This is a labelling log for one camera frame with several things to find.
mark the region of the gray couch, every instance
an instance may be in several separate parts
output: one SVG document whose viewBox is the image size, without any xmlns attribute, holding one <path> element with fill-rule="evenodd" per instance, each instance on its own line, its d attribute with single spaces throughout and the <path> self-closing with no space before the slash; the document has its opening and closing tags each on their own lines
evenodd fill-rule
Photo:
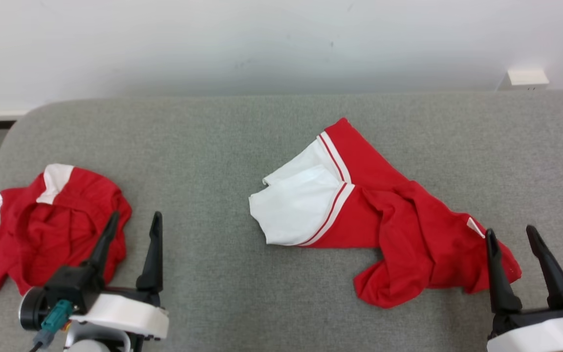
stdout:
<svg viewBox="0 0 563 352">
<path fill-rule="evenodd" d="M 146 351 L 484 350 L 487 292 L 426 290 L 384 310 L 357 299 L 352 284 L 378 250 L 264 244 L 248 196 L 341 116 L 408 178 L 493 227 L 522 266 L 516 294 L 528 307 L 545 305 L 525 226 L 538 226 L 563 265 L 563 92 L 57 103 L 10 131 L 0 190 L 29 184 L 55 162 L 117 183 L 133 215 L 114 286 L 134 284 L 153 212 L 163 212 L 170 337 Z M 0 352 L 31 347 L 17 320 L 20 299 L 8 280 Z"/>
</svg>

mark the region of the red stripe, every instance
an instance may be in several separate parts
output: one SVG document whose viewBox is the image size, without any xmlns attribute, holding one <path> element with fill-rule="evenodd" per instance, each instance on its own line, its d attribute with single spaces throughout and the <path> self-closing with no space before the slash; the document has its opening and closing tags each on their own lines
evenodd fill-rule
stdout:
<svg viewBox="0 0 563 352">
<path fill-rule="evenodd" d="M 304 241 L 302 243 L 299 243 L 298 245 L 302 245 L 304 243 L 312 241 L 312 239 L 315 238 L 315 236 L 319 234 L 320 230 L 322 230 L 323 227 L 325 227 L 326 223 L 329 221 L 329 218 L 331 218 L 331 214 L 333 213 L 333 209 L 336 207 L 336 202 L 338 201 L 338 197 L 342 193 L 342 190 L 345 189 L 345 187 L 346 187 L 346 183 L 342 183 L 342 187 L 338 191 L 338 194 L 336 194 L 336 198 L 333 199 L 333 204 L 331 205 L 331 209 L 329 210 L 329 214 L 327 215 L 327 219 L 325 219 L 325 222 L 321 225 L 321 227 L 319 227 L 317 232 L 315 232 L 315 234 L 313 234 L 309 239 L 307 239 L 306 241 Z"/>
<path fill-rule="evenodd" d="M 329 147 L 327 147 L 327 143 L 325 142 L 325 140 L 322 138 L 320 134 L 319 134 L 319 138 L 321 138 L 323 144 L 325 145 L 325 149 L 327 149 L 327 152 L 329 153 L 329 157 L 331 158 L 331 160 L 333 160 L 333 164 L 336 165 L 336 169 L 338 169 L 338 173 L 340 174 L 340 179 L 342 181 L 346 181 L 345 178 L 342 176 L 342 170 L 340 170 L 340 167 L 338 166 L 336 159 L 333 158 L 333 154 L 331 154 L 331 150 L 329 150 Z"/>
</svg>

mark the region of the black cable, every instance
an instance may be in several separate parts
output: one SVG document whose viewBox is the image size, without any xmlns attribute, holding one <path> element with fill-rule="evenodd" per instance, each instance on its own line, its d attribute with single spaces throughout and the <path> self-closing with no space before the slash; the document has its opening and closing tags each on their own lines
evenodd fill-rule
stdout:
<svg viewBox="0 0 563 352">
<path fill-rule="evenodd" d="M 32 347 L 31 350 L 29 350 L 29 352 L 36 352 L 38 351 L 38 349 L 43 345 L 42 342 L 37 343 L 36 345 L 34 345 L 34 347 Z"/>
</svg>

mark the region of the white wall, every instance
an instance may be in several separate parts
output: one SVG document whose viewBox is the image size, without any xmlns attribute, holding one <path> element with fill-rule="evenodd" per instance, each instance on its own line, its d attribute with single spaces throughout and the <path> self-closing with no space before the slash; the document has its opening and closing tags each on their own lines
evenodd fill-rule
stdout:
<svg viewBox="0 0 563 352">
<path fill-rule="evenodd" d="M 138 94 L 563 89 L 563 0 L 0 0 L 0 110 Z"/>
</svg>

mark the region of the clothing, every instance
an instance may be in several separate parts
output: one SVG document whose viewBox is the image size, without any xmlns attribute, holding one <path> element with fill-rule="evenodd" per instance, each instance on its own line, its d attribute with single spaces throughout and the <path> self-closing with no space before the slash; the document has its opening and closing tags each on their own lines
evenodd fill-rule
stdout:
<svg viewBox="0 0 563 352">
<path fill-rule="evenodd" d="M 394 169 L 346 120 L 264 178 L 250 196 L 266 243 L 318 248 L 379 247 L 384 260 L 358 275 L 358 297 L 383 308 L 425 288 L 489 288 L 485 229 L 449 210 Z M 521 270 L 505 245 L 510 282 Z"/>
<path fill-rule="evenodd" d="M 118 230 L 108 251 L 106 283 L 125 258 L 123 227 L 131 207 L 111 180 L 71 165 L 51 164 L 24 188 L 0 193 L 0 288 L 7 276 L 20 294 L 44 285 L 62 265 L 87 259 L 114 211 Z"/>
</svg>

